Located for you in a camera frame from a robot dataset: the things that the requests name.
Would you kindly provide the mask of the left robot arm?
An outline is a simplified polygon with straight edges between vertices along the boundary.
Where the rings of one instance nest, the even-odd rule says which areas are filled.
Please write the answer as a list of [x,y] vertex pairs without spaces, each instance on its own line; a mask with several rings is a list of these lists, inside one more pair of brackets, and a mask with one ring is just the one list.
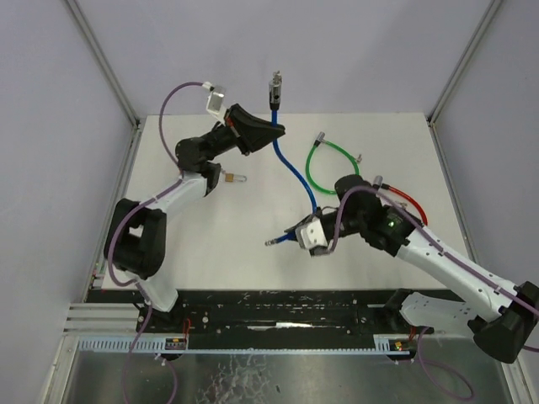
[[170,312],[179,294],[162,268],[168,221],[215,189],[221,175],[216,157],[232,149],[248,156],[285,133],[283,125],[262,120],[234,104],[209,132],[179,141],[175,181],[145,201],[124,198],[115,205],[104,244],[113,282],[119,287],[138,285],[153,309]]

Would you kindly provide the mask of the brass padlock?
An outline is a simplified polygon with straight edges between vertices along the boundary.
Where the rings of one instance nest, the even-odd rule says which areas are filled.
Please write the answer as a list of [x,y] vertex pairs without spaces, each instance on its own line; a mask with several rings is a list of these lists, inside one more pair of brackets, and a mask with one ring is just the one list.
[[223,175],[227,183],[245,183],[247,181],[247,177],[241,174],[224,172]]

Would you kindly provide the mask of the green cable lock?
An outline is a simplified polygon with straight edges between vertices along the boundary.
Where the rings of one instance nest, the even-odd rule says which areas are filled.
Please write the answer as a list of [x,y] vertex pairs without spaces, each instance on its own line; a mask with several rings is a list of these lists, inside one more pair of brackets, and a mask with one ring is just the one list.
[[326,137],[320,131],[310,147],[305,162],[305,174],[313,191],[324,195],[336,195],[334,182],[340,175],[360,174],[363,156]]

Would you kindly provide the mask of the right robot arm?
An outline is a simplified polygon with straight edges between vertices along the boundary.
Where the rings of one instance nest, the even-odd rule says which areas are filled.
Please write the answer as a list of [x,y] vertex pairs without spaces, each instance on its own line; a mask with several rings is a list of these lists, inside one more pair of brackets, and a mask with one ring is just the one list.
[[370,246],[421,269],[458,296],[457,301],[399,290],[389,307],[411,326],[471,338],[488,356],[513,363],[538,323],[538,288],[517,285],[462,256],[419,218],[392,202],[358,174],[334,185],[340,205],[313,213],[286,229],[311,256],[333,253],[340,239],[359,235]]

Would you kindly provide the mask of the red cable lock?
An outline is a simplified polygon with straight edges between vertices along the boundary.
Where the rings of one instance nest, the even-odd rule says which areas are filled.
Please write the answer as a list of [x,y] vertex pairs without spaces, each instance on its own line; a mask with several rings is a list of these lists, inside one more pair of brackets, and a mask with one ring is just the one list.
[[409,205],[413,206],[415,208],[415,210],[417,211],[417,213],[419,214],[421,222],[426,226],[429,224],[428,216],[426,215],[426,212],[424,211],[421,204],[416,199],[414,199],[412,196],[405,193],[401,189],[398,189],[398,188],[390,185],[389,183],[385,183],[384,180],[383,180],[383,176],[376,175],[374,177],[373,187],[375,189],[386,190],[386,191],[398,196],[399,198],[401,198],[403,200],[402,202],[400,202],[400,205],[403,208],[408,207]]

